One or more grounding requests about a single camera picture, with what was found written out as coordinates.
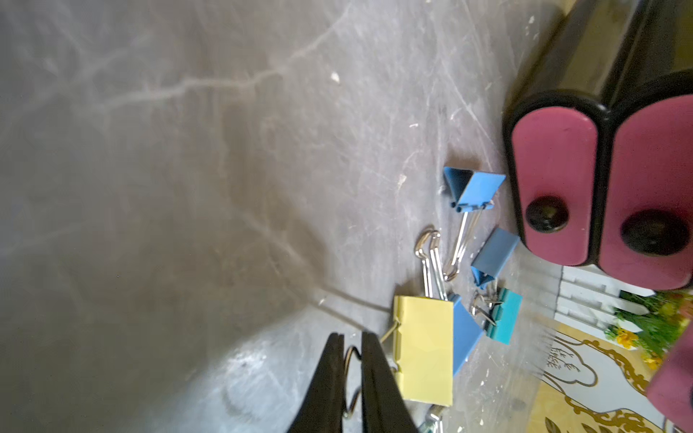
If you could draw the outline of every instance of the gray marble surface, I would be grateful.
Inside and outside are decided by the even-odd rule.
[[[447,255],[443,165],[507,171],[556,4],[0,1],[0,430],[284,431],[328,334],[420,293],[424,227]],[[507,184],[471,252],[497,224]],[[446,431],[523,430],[559,273],[518,247]]]

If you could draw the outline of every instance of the white speck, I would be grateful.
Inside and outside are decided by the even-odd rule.
[[[399,175],[399,180],[397,181],[397,189],[402,188],[402,185],[404,185],[404,182],[407,181],[407,177],[405,175]]]
[[[256,373],[264,368],[267,356],[257,351],[239,351],[226,361],[226,373],[229,375]]]
[[[450,120],[453,120],[455,118],[455,115],[457,115],[457,113],[459,113],[460,111],[462,111],[462,107],[453,111],[453,113],[450,115]]]
[[[46,70],[48,70],[48,72],[54,73],[55,75],[57,75],[59,72],[58,66],[55,65],[55,62],[53,61],[53,59],[50,59],[50,58],[44,59],[44,66],[46,67]]]

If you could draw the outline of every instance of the binder clip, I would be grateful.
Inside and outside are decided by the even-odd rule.
[[[424,245],[430,238],[430,255],[424,251]],[[433,297],[431,273],[435,276],[435,283],[438,287],[440,299],[448,299],[445,291],[445,274],[442,272],[439,253],[440,233],[438,231],[426,231],[416,243],[414,253],[421,259],[423,266],[423,286],[427,297]],[[462,303],[462,298],[458,294],[453,294],[450,301],[453,303],[453,377],[459,373],[462,366],[469,358],[477,343],[481,339],[484,331],[479,327],[474,318],[467,311]]]
[[[472,274],[477,287],[495,280],[520,241],[517,235],[496,227],[472,262]]]
[[[472,315],[481,314],[488,321],[486,336],[497,342],[510,344],[522,299],[522,296],[506,288],[500,289],[495,297],[484,297],[476,292],[472,304]],[[489,312],[477,306],[479,300],[488,304]]]
[[[505,175],[453,167],[444,167],[443,173],[453,194],[453,202],[450,205],[462,213],[453,255],[443,273],[445,281],[452,281],[459,274],[466,241],[479,221],[480,211],[493,208],[493,196],[505,180]],[[470,213],[473,213],[473,216],[465,233]]]
[[[288,433],[342,433],[342,419],[347,412],[345,381],[353,354],[361,359],[362,431],[416,433],[377,336],[364,332],[361,352],[352,346],[346,359],[343,353],[344,335],[330,334]]]
[[[419,426],[419,433],[443,433],[443,410],[444,406],[432,405]]]
[[[430,240],[429,254],[424,245]],[[425,231],[414,253],[423,265],[425,297],[396,296],[393,316],[395,381],[405,400],[433,405],[453,403],[453,304],[441,283],[437,251],[440,233]],[[438,299],[433,297],[433,283]]]

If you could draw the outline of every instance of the light blue binder clip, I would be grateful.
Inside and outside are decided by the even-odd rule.
[[[453,255],[444,270],[444,279],[447,282],[452,281],[459,274],[459,267],[470,233],[473,232],[479,221],[481,211],[493,208],[493,196],[505,180],[505,175],[453,167],[444,167],[443,174],[453,194],[451,206],[457,212],[462,212],[462,223],[457,233]],[[470,213],[473,216],[465,233]]]
[[[450,205],[457,212],[491,209],[491,200],[505,180],[505,175],[453,167],[444,167],[443,174],[453,194]]]

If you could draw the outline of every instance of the blue binder clip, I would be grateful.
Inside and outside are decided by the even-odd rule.
[[[496,227],[472,262],[472,274],[477,287],[495,280],[520,241],[517,235]]]
[[[443,174],[453,194],[450,205],[457,212],[491,209],[491,200],[505,180],[505,175],[453,167],[444,167]]]
[[[457,233],[457,242],[450,262],[444,270],[444,279],[448,282],[459,274],[466,243],[479,221],[480,211],[493,208],[493,196],[505,180],[505,175],[453,167],[444,167],[443,174],[445,174],[445,179],[453,194],[454,201],[451,206],[457,212],[462,212],[462,223]],[[465,233],[470,213],[473,213],[473,216]]]
[[[462,298],[454,294],[450,301],[453,305],[453,377],[456,376],[467,359],[471,355],[477,343],[484,334],[467,311],[466,306],[462,305]]]

